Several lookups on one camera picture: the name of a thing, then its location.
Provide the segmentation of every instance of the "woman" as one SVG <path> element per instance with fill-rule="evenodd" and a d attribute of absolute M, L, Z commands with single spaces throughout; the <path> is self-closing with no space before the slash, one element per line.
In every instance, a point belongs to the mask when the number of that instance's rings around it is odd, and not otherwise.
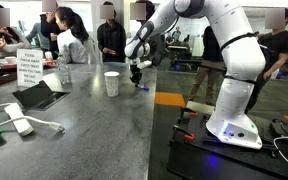
<path fill-rule="evenodd" d="M 15 28 L 7 27 L 6 33 L 0 33 L 5 38 L 6 45 L 0 49 L 0 57 L 16 56 L 17 49 L 30 49 L 31 44 Z"/>
<path fill-rule="evenodd" d="M 64 31 L 57 36 L 57 44 L 65 63 L 96 62 L 94 49 L 87 47 L 89 35 L 82 18 L 68 7 L 57 8 L 55 18 L 60 30 Z"/>

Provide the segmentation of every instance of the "black platform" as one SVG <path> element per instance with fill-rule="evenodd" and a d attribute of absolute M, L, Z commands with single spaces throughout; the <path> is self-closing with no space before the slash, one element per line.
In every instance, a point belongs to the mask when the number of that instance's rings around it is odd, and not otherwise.
<path fill-rule="evenodd" d="M 269 136 L 270 133 L 268 130 L 268 121 L 253 121 L 259 129 L 259 135 L 263 137 L 263 143 L 265 141 L 265 137 L 269 142 L 272 137 Z M 194 179 L 194 171 L 196 171 L 194 170 L 194 168 L 196 168 L 194 167 L 194 164 L 196 163 L 194 159 L 195 156 L 198 155 L 196 153 L 194 155 L 194 150 L 192 149 L 193 147 L 212 152 L 212 154 L 215 156 L 220 156 L 230 161 L 244 164 L 245 166 L 251 167 L 254 170 L 271 174 L 277 178 L 288 179 L 288 164 L 282 157 L 279 156 L 278 153 L 275 154 L 277 155 L 277 158 L 273 158 L 271 151 L 267 150 L 252 150 L 238 146 L 227 145 L 220 142 L 203 143 L 203 141 L 201 141 L 202 138 L 214 138 L 214 136 L 210 136 L 209 133 L 207 133 L 205 124 L 206 121 L 203 119 L 201 114 L 199 116 L 182 119 L 180 127 L 194 134 L 195 138 L 193 141 L 185 141 L 185 143 L 179 143 L 180 141 L 184 141 L 184 135 L 183 133 L 177 133 L 177 137 L 175 139 L 177 139 L 176 141 L 178 142 L 175 141 L 173 143 L 169 155 L 168 169 L 171 172 L 184 178 Z M 187 156 L 185 161 L 183 160 L 183 158 L 185 159 L 183 154 L 186 154 Z"/>

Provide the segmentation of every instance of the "floor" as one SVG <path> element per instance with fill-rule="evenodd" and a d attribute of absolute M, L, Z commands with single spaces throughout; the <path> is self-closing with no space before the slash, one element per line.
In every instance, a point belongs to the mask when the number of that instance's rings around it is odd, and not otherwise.
<path fill-rule="evenodd" d="M 176 180 L 181 179 L 178 176 L 170 173 L 166 166 L 168 162 L 168 155 L 170 147 L 168 146 L 169 140 L 172 137 L 172 126 L 176 124 L 177 117 L 180 113 L 181 104 L 186 104 L 188 94 L 192 83 L 194 81 L 195 72 L 178 72 L 170 71 L 170 60 L 165 58 L 160 66 L 158 66 L 157 85 L 156 85 L 156 98 L 166 95 L 170 99 L 170 96 L 175 97 L 177 100 L 167 105 L 167 103 L 161 102 L 161 100 L 155 101 L 154 108 L 154 123 L 152 132 L 151 143 L 151 156 L 149 167 L 149 179 L 153 180 Z M 215 97 L 219 92 L 221 77 L 215 86 Z M 205 81 L 200 87 L 196 102 L 205 103 Z M 285 119 L 284 116 L 288 116 L 288 81 L 283 80 L 271 80 L 263 88 L 258 103 L 253 110 L 249 112 L 250 115 L 259 116 L 272 120 L 273 118 Z M 236 166 L 236 174 L 252 174 L 254 170 L 242 165 L 236 165 L 234 162 L 223 161 L 225 166 Z M 257 179 L 277 179 L 264 173 L 256 174 Z M 223 175 L 223 179 L 232 177 L 230 172 L 226 172 Z"/>

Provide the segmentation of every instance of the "robotic arm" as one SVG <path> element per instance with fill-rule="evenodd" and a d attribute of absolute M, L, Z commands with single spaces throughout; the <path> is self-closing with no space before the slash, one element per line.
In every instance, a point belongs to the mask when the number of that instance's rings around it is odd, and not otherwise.
<path fill-rule="evenodd" d="M 141 27 L 127 44 L 125 54 L 131 61 L 131 71 L 140 74 L 139 57 L 145 40 L 164 32 L 175 19 L 206 17 L 221 47 L 227 66 L 207 129 L 221 142 L 260 149 L 262 141 L 255 124 L 244 110 L 250 99 L 257 76 L 265 66 L 265 59 L 254 37 L 243 8 L 236 0 L 169 0 L 159 6 L 155 14 Z"/>

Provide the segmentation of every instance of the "sign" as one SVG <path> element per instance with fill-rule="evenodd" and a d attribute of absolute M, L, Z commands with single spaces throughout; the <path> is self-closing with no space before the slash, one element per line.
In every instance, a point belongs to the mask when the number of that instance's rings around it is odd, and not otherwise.
<path fill-rule="evenodd" d="M 39 50 L 17 50 L 17 84 L 32 87 L 43 80 L 43 52 Z"/>

